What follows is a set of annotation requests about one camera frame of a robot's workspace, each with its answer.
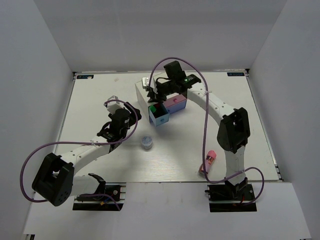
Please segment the pink highlighter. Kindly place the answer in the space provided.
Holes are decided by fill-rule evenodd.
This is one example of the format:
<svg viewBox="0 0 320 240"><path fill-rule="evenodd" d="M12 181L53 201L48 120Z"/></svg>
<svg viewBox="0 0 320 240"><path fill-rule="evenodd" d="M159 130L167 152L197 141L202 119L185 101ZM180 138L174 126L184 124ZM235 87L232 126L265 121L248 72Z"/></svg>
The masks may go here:
<svg viewBox="0 0 320 240"><path fill-rule="evenodd" d="M161 109L162 105L160 103L156 103L153 105L156 110Z"/></svg>

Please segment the light blue drawer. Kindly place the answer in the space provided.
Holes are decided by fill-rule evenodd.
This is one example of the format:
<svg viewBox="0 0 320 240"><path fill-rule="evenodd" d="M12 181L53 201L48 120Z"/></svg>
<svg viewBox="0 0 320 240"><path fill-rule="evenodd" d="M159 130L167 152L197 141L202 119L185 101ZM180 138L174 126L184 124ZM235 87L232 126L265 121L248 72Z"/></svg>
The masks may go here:
<svg viewBox="0 0 320 240"><path fill-rule="evenodd" d="M151 112L148 107L149 121L155 126L160 126L169 121L170 114L163 103L161 104L161 109L156 109L155 112Z"/></svg>

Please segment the green highlighter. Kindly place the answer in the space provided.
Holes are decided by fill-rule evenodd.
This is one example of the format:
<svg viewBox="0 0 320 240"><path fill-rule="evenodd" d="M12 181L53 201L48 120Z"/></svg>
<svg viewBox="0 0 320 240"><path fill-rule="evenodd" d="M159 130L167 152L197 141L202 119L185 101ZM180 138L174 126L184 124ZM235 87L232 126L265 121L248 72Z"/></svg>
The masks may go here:
<svg viewBox="0 0 320 240"><path fill-rule="evenodd" d="M153 105L151 105L151 106L149 106L149 110L150 110L152 113L154 113L154 112L156 111L156 108L155 108Z"/></svg>

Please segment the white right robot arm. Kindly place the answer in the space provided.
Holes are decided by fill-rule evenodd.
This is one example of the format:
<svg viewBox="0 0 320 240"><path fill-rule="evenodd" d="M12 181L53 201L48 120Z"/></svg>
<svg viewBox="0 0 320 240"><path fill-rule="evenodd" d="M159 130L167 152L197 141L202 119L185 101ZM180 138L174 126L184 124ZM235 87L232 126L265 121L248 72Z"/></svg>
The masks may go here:
<svg viewBox="0 0 320 240"><path fill-rule="evenodd" d="M166 82L149 76L144 89L150 103L163 103L168 95L181 94L205 110L205 121L212 117L218 125L217 142L224 150L226 173L222 182L226 195L236 200L244 193L248 184L245 173L245 149L250 137L248 112L245 108L234 108L219 99L209 90L202 73L186 75L181 58L170 57L164 65Z"/></svg>

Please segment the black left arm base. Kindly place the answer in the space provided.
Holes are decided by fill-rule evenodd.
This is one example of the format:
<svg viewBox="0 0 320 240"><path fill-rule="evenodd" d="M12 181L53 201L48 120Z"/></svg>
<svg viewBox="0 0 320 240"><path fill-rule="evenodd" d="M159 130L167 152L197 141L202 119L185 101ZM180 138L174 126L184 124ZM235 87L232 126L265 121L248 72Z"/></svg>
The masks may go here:
<svg viewBox="0 0 320 240"><path fill-rule="evenodd" d="M103 195L85 197L77 195L73 201L73 211L117 212L125 203L126 183L105 185Z"/></svg>

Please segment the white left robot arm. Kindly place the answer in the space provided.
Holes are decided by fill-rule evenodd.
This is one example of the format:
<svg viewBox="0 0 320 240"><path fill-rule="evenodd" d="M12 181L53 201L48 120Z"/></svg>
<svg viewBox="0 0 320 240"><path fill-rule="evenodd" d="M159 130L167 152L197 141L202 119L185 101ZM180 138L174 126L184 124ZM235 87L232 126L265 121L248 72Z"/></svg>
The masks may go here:
<svg viewBox="0 0 320 240"><path fill-rule="evenodd" d="M131 135L130 127L136 128L141 112L129 102L123 106L108 107L110 121L90 142L78 142L78 148L67 153L48 154L32 182L32 189L55 207L60 206L69 196L75 195L75 175L86 165L99 157L114 151Z"/></svg>

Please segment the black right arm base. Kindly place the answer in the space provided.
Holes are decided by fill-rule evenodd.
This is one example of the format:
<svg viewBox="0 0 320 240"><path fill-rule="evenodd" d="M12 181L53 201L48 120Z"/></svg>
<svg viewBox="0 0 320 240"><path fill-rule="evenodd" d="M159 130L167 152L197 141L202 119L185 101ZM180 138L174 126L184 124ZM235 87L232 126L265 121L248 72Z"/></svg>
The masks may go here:
<svg viewBox="0 0 320 240"><path fill-rule="evenodd" d="M241 213L256 212L257 206L253 202L255 198L253 186L248 184L237 196L233 196L224 184L208 185L204 191L208 197L209 210L211 213Z"/></svg>

